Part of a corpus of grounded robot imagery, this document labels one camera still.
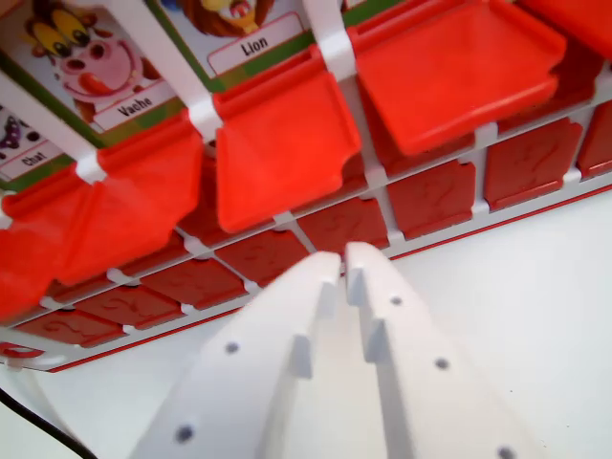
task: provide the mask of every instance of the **cartoon lion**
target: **cartoon lion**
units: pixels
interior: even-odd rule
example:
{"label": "cartoon lion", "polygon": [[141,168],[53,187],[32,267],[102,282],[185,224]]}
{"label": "cartoon lion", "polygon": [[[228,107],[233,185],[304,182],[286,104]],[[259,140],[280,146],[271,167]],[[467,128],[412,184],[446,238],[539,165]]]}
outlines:
{"label": "cartoon lion", "polygon": [[274,0],[178,0],[178,3],[201,33],[241,37],[261,27]]}

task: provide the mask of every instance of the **red tile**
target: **red tile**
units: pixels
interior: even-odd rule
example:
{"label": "red tile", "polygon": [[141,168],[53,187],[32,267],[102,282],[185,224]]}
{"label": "red tile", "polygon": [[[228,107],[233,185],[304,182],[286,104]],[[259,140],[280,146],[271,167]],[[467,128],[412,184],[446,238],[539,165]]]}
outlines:
{"label": "red tile", "polygon": [[123,265],[120,269],[126,275],[134,275],[180,256],[187,255],[188,251],[185,250],[184,242],[180,234],[172,231],[170,241],[163,249]]}
{"label": "red tile", "polygon": [[18,316],[11,317],[10,319],[1,321],[0,325],[2,325],[3,327],[9,327],[13,325],[14,323],[22,322],[31,317],[40,316],[41,314],[46,313],[48,311],[49,311],[48,309],[45,309],[42,306],[38,306],[38,305],[32,306],[32,308],[30,308],[28,311],[21,313]]}
{"label": "red tile", "polygon": [[581,132],[565,118],[489,147],[484,194],[491,209],[560,189]]}
{"label": "red tile", "polygon": [[42,356],[44,353],[45,351],[12,342],[0,342],[0,356],[13,359],[33,359],[34,357]]}
{"label": "red tile", "polygon": [[578,156],[578,168],[583,178],[612,169],[612,102],[595,110]]}
{"label": "red tile", "polygon": [[141,283],[196,309],[206,309],[246,293],[242,279],[215,260],[189,260],[143,277]]}
{"label": "red tile", "polygon": [[119,324],[81,311],[54,311],[17,325],[15,330],[83,347],[93,347],[124,336]]}
{"label": "red tile", "polygon": [[266,285],[308,255],[290,231],[264,231],[216,251],[246,278]]}
{"label": "red tile", "polygon": [[406,238],[442,230],[471,218],[475,167],[451,161],[387,187],[398,227]]}
{"label": "red tile", "polygon": [[349,199],[298,220],[311,242],[320,251],[344,252],[350,241],[388,247],[386,225],[375,199]]}
{"label": "red tile", "polygon": [[50,296],[59,303],[72,303],[75,299],[88,295],[91,292],[110,287],[111,285],[114,285],[114,283],[108,280],[106,273],[92,277],[72,287],[68,287],[54,280],[49,286],[49,289],[47,289],[47,296]]}
{"label": "red tile", "polygon": [[143,286],[117,287],[75,303],[75,308],[140,330],[183,316],[181,303]]}

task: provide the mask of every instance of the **hole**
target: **hole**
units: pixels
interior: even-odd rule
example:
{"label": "hole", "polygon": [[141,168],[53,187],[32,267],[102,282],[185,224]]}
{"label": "hole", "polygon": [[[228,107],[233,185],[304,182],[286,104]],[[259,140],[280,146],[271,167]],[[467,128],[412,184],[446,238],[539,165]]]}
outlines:
{"label": "hole", "polygon": [[450,367],[450,363],[446,359],[440,358],[436,360],[436,366],[440,368],[441,370],[446,370],[447,368]]}
{"label": "hole", "polygon": [[508,447],[502,447],[498,449],[497,455],[500,457],[500,459],[515,459],[516,457],[516,455],[514,454],[514,451],[512,451]]}
{"label": "hole", "polygon": [[240,349],[240,346],[238,346],[237,342],[229,342],[226,344],[226,352],[228,354],[233,354],[234,352],[237,352],[238,349]]}
{"label": "hole", "polygon": [[16,352],[17,354],[26,354],[28,352],[32,352],[32,349],[29,347],[13,347],[12,352]]}
{"label": "hole", "polygon": [[193,438],[193,427],[192,426],[180,426],[174,434],[174,439],[177,443],[183,444]]}

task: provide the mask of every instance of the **cartoon character illustration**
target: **cartoon character illustration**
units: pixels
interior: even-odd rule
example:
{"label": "cartoon character illustration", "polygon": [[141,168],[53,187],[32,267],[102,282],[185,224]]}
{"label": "cartoon character illustration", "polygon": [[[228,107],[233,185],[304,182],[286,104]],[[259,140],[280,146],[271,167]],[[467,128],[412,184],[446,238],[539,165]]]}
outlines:
{"label": "cartoon character illustration", "polygon": [[87,122],[97,104],[110,104],[142,90],[144,78],[160,74],[126,40],[96,28],[98,17],[77,14],[61,2],[33,0],[33,17],[25,29],[35,57],[48,57],[64,90]]}
{"label": "cartoon character illustration", "polygon": [[[16,150],[19,148],[19,141],[23,135],[22,126],[26,129],[29,128],[29,125],[24,121],[17,118],[15,115],[10,113],[7,114],[7,119],[4,123],[4,135],[0,138],[0,150],[10,148],[11,150]],[[26,134],[26,139],[30,142],[36,142],[40,139],[40,134],[36,131],[30,131]],[[7,155],[0,151],[0,160],[6,160]]]}
{"label": "cartoon character illustration", "polygon": [[201,33],[240,37],[261,27],[274,0],[178,0],[178,3]]}

